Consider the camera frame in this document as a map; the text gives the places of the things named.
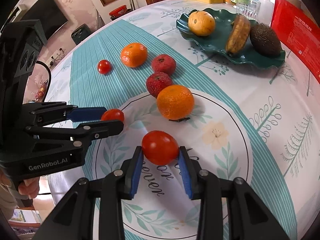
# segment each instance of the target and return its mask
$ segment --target pink wallpaper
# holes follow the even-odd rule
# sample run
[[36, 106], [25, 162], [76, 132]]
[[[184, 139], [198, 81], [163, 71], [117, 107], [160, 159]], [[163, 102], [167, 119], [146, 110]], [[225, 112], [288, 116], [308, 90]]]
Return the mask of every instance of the pink wallpaper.
[[[25, 4], [30, 8], [36, 1], [20, 0], [19, 4]], [[71, 39], [71, 33], [82, 24], [87, 24], [92, 31], [97, 30], [96, 9], [91, 0], [55, 0], [55, 2], [68, 19], [68, 22], [48, 40], [47, 46], [42, 48], [38, 60], [43, 62], [46, 62], [60, 48], [67, 55], [76, 46]], [[35, 98], [41, 84], [47, 79], [48, 74], [44, 67], [36, 64], [33, 74], [29, 77], [27, 83], [24, 103]]]

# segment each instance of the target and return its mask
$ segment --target blue gripper pad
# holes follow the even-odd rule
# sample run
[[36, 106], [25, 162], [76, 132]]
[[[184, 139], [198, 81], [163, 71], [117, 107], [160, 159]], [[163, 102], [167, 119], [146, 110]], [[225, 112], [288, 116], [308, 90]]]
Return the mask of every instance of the blue gripper pad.
[[179, 152], [178, 164], [179, 164], [179, 168], [180, 168], [180, 172], [181, 172], [184, 190], [185, 190], [186, 194], [188, 195], [188, 197], [190, 199], [192, 199], [193, 194], [192, 194], [192, 187], [191, 187], [191, 177], [190, 177], [190, 173], [188, 171], [187, 164], [186, 164], [186, 161], [183, 157], [183, 153], [181, 150]]
[[105, 107], [75, 108], [69, 114], [67, 114], [67, 119], [71, 120], [72, 122], [100, 120], [105, 111]]
[[136, 166], [134, 168], [134, 171], [131, 177], [131, 190], [129, 193], [131, 198], [134, 197], [134, 195], [137, 193], [137, 190], [138, 190], [140, 175], [142, 171], [142, 163], [143, 163], [143, 153], [142, 153], [142, 150], [140, 150], [137, 161], [136, 161]]

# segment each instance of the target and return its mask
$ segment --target cherry tomato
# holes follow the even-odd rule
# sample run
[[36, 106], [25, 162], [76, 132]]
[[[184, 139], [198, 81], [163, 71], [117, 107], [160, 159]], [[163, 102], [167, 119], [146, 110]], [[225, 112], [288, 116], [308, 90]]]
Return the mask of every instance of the cherry tomato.
[[106, 59], [101, 60], [98, 63], [98, 71], [100, 74], [107, 74], [112, 69], [111, 63], [107, 61]]
[[167, 165], [179, 154], [177, 141], [166, 132], [151, 131], [142, 139], [142, 152], [155, 165]]
[[119, 109], [110, 109], [101, 117], [101, 121], [109, 121], [109, 120], [119, 120], [124, 122], [124, 113]]

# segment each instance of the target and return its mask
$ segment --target red lid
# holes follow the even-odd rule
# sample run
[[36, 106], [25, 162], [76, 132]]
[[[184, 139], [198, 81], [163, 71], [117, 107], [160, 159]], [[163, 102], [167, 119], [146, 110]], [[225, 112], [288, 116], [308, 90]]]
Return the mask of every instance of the red lid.
[[120, 16], [127, 11], [127, 6], [123, 5], [109, 13], [110, 16]]

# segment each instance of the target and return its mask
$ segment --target glass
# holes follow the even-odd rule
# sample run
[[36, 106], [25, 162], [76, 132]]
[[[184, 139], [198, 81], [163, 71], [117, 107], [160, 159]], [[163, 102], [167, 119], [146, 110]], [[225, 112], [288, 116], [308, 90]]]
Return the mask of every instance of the glass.
[[260, 10], [261, 3], [258, 0], [237, 0], [236, 12], [243, 14], [249, 20], [255, 20]]

